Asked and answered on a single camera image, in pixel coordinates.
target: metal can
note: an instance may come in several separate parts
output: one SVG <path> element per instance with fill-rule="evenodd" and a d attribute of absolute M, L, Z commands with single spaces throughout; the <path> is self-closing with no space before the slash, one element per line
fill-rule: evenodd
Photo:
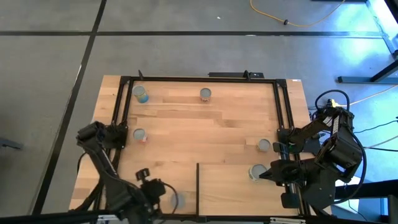
<path fill-rule="evenodd" d="M 141 128 L 134 130 L 134 133 L 132 135 L 134 136 L 135 140 L 138 140 L 141 143 L 145 143 L 148 138 L 148 135 L 145 132 L 145 130 Z"/>
<path fill-rule="evenodd" d="M 149 96 L 142 85 L 136 85 L 132 89 L 132 94 L 137 98 L 138 102 L 145 103 L 148 101 Z"/>
<path fill-rule="evenodd" d="M 257 143 L 257 149 L 261 152 L 266 152 L 269 149 L 269 146 L 271 144 L 269 143 L 268 140 L 266 139 L 261 139 L 258 143 Z"/>
<path fill-rule="evenodd" d="M 211 90 L 209 88 L 203 88 L 200 90 L 200 99 L 204 102 L 210 100 L 211 97 Z"/>
<path fill-rule="evenodd" d="M 256 164 L 249 169 L 249 178 L 253 181 L 260 179 L 260 174 L 267 171 L 267 168 L 262 164 Z"/>

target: wooden tabletop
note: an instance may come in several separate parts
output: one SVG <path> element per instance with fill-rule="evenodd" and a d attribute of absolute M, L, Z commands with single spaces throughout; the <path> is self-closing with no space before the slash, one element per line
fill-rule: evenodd
<path fill-rule="evenodd" d="M 94 120 L 111 122 L 120 76 L 104 76 Z M 259 152 L 258 140 L 277 141 L 279 128 L 274 92 L 266 83 L 134 82 L 143 85 L 149 101 L 132 97 L 128 116 L 129 136 L 121 154 L 119 175 L 137 183 L 135 173 L 149 168 L 152 178 L 160 178 L 184 196 L 185 206 L 178 214 L 196 212 L 196 169 L 199 163 L 200 215 L 296 215 L 296 209 L 282 207 L 283 187 L 269 180 L 253 182 L 248 170 L 254 164 L 270 167 L 279 159 L 272 150 Z M 296 127 L 310 122 L 300 80 L 287 80 L 290 104 Z M 211 89 L 210 102 L 200 100 L 202 88 Z M 123 111 L 127 86 L 122 98 Z M 284 102 L 284 123 L 287 124 Z M 132 133 L 143 128 L 145 144 Z M 311 155 L 302 153 L 302 157 Z M 70 208 L 84 201 L 98 181 L 88 156 L 84 157 Z M 172 191 L 161 197 L 164 213 L 173 209 Z"/>

